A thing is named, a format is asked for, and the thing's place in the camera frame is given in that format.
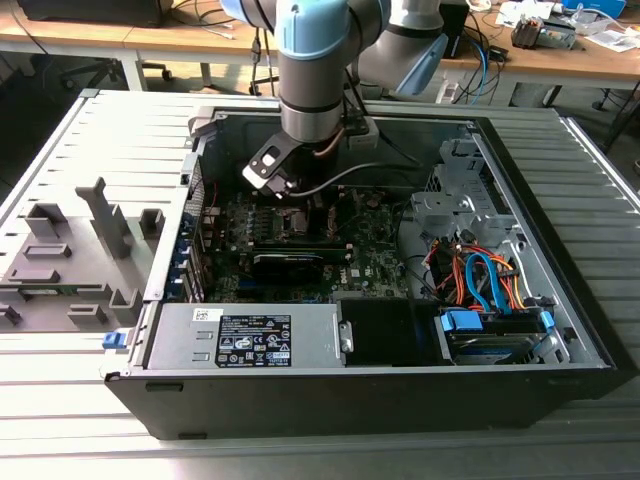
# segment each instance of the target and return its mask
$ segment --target power supply label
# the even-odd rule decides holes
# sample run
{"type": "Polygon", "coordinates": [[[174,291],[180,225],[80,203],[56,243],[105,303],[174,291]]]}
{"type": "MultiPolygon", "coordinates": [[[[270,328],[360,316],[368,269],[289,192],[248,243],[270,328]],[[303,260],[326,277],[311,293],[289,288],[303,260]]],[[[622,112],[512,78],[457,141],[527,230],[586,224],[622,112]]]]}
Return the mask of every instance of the power supply label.
{"type": "Polygon", "coordinates": [[[220,318],[216,365],[290,367],[290,315],[224,315],[220,318]]]}

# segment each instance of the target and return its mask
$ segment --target blue latch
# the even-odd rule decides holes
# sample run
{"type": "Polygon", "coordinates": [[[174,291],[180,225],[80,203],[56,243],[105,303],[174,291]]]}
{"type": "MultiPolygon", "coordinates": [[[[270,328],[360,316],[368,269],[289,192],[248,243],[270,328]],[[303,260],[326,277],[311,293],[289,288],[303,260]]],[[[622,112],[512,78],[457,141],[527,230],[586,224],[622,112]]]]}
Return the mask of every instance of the blue latch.
{"type": "Polygon", "coordinates": [[[544,311],[540,314],[540,320],[542,320],[544,328],[546,328],[547,330],[556,326],[556,322],[553,320],[553,315],[551,315],[551,313],[547,311],[544,311]]]}
{"type": "Polygon", "coordinates": [[[451,330],[482,330],[478,312],[471,310],[449,310],[440,317],[445,332],[451,330]]]}
{"type": "Polygon", "coordinates": [[[105,350],[120,350],[127,348],[127,334],[122,332],[109,332],[102,339],[102,348],[105,350]]]}

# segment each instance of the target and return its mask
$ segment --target robotic arm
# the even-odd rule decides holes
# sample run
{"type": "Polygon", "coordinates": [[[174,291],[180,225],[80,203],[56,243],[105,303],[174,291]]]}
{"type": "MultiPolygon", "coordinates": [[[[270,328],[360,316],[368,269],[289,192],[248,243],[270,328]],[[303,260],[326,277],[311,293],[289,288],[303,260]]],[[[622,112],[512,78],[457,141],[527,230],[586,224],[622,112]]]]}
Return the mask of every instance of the robotic arm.
{"type": "Polygon", "coordinates": [[[356,79],[404,94],[422,92],[447,44],[439,3],[222,0],[228,15],[272,32],[279,48],[282,132],[250,160],[245,178],[279,198],[299,186],[292,174],[316,181],[327,164],[317,160],[318,150],[342,135],[348,120],[343,97],[349,65],[356,79]]]}

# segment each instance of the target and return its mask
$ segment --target slotted metal worktable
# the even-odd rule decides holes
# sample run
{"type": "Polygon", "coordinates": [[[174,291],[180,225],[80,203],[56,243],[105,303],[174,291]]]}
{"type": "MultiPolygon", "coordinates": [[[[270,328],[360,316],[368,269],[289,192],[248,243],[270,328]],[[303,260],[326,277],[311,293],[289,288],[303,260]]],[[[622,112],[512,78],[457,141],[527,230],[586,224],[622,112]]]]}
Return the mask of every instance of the slotted metal worktable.
{"type": "MultiPolygon", "coordinates": [[[[55,201],[67,216],[88,215],[74,187],[97,175],[106,180],[108,200],[126,216],[166,207],[190,151],[187,120],[194,107],[245,101],[111,91],[79,98],[0,208],[0,272],[27,235],[20,216],[30,205],[55,201]]],[[[273,106],[273,100],[261,102],[273,106]]],[[[542,109],[403,108],[491,119],[640,362],[640,201],[580,129],[542,109]]],[[[10,478],[13,469],[20,478],[113,478],[127,472],[156,480],[640,476],[638,379],[601,400],[571,403],[527,430],[162,442],[103,386],[101,338],[0,335],[3,476],[10,478]],[[69,461],[76,457],[92,460],[69,461]]]]}

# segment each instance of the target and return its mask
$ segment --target green circuit board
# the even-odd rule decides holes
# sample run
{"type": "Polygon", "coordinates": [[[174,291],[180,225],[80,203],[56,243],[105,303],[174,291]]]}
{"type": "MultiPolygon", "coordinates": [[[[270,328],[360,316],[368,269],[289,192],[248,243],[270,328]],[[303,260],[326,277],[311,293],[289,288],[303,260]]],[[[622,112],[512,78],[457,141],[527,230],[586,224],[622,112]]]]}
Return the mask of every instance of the green circuit board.
{"type": "Polygon", "coordinates": [[[347,297],[406,297],[393,239],[397,206],[397,199],[361,189],[345,190],[316,209],[260,206],[251,197],[234,197],[217,219],[209,250],[213,288],[207,300],[331,303],[347,297]],[[313,278],[307,279],[307,267],[302,267],[302,273],[296,272],[300,281],[274,284],[256,269],[263,259],[279,262],[285,257],[317,262],[310,269],[313,278]]]}

